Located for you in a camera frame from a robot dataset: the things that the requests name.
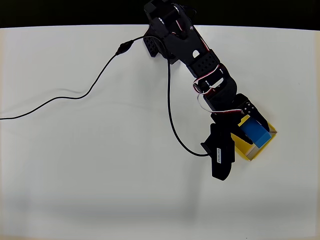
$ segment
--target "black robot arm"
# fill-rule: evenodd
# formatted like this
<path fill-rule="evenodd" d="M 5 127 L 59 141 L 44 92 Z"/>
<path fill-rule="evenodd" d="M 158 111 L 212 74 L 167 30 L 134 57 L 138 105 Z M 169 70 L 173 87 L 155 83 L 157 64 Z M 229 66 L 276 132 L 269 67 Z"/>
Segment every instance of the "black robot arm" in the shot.
<path fill-rule="evenodd" d="M 211 156 L 212 176 L 225 180 L 235 161 L 235 143 L 231 133 L 249 144 L 252 140 L 240 129 L 238 124 L 245 115 L 256 119 L 267 131 L 268 122 L 259 113 L 249 99 L 237 94 L 237 84 L 217 55 L 208 47 L 204 39 L 192 24 L 185 9 L 170 0 L 152 0 L 144 6 L 149 19 L 146 36 L 156 36 L 162 40 L 168 50 L 171 64 L 180 60 L 196 78 L 193 88 L 212 109 L 210 136 L 201 143 Z M 147 37 L 144 43 L 151 55 L 160 53 L 167 58 L 165 49 L 159 40 Z M 215 111 L 237 109 L 237 112 L 219 114 Z"/>

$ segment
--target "black background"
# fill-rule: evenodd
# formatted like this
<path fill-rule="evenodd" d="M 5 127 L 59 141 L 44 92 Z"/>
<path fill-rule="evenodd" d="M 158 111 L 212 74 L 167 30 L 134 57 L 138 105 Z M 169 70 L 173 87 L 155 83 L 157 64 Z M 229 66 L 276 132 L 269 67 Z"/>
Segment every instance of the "black background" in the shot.
<path fill-rule="evenodd" d="M 0 27 L 148 24 L 148 0 L 0 0 Z M 195 25 L 320 30 L 320 0 L 175 0 Z"/>

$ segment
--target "mounting hole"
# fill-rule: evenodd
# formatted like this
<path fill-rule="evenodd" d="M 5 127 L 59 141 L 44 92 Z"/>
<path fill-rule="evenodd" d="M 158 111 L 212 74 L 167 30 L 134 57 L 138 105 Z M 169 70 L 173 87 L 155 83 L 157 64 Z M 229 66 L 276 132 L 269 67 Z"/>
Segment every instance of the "mounting hole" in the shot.
<path fill-rule="evenodd" d="M 193 58 L 196 58 L 200 55 L 200 53 L 198 52 L 198 50 L 194 50 L 192 53 Z"/>

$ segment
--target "yellow container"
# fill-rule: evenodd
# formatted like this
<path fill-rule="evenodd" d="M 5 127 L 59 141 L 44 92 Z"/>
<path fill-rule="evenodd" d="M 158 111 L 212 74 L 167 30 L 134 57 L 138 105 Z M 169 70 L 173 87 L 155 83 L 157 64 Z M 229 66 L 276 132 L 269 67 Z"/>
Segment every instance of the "yellow container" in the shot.
<path fill-rule="evenodd" d="M 249 116 L 246 115 L 241 119 L 239 126 L 241 126 L 246 120 L 248 120 Z M 263 145 L 263 147 L 258 148 L 255 144 L 249 144 L 241 138 L 231 133 L 231 137 L 234 141 L 235 151 L 243 158 L 248 161 L 252 161 L 255 157 L 259 155 L 259 153 L 271 142 L 272 139 L 277 134 L 276 129 L 268 122 L 271 134 L 271 138 Z"/>

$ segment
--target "white surface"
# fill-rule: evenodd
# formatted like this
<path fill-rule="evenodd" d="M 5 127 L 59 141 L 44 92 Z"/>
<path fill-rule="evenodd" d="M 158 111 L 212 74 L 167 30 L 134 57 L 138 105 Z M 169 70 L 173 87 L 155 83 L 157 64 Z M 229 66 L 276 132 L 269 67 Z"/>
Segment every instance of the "white surface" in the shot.
<path fill-rule="evenodd" d="M 277 129 L 226 181 L 186 152 L 168 119 L 167 67 L 143 42 L 118 56 L 92 93 L 1 122 L 4 234 L 113 240 L 314 236 L 318 117 L 314 32 L 199 26 L 238 85 Z M 2 116 L 87 91 L 120 43 L 147 26 L 60 26 L 4 32 Z M 198 153 L 210 114 L 194 78 L 172 66 L 177 132 Z"/>

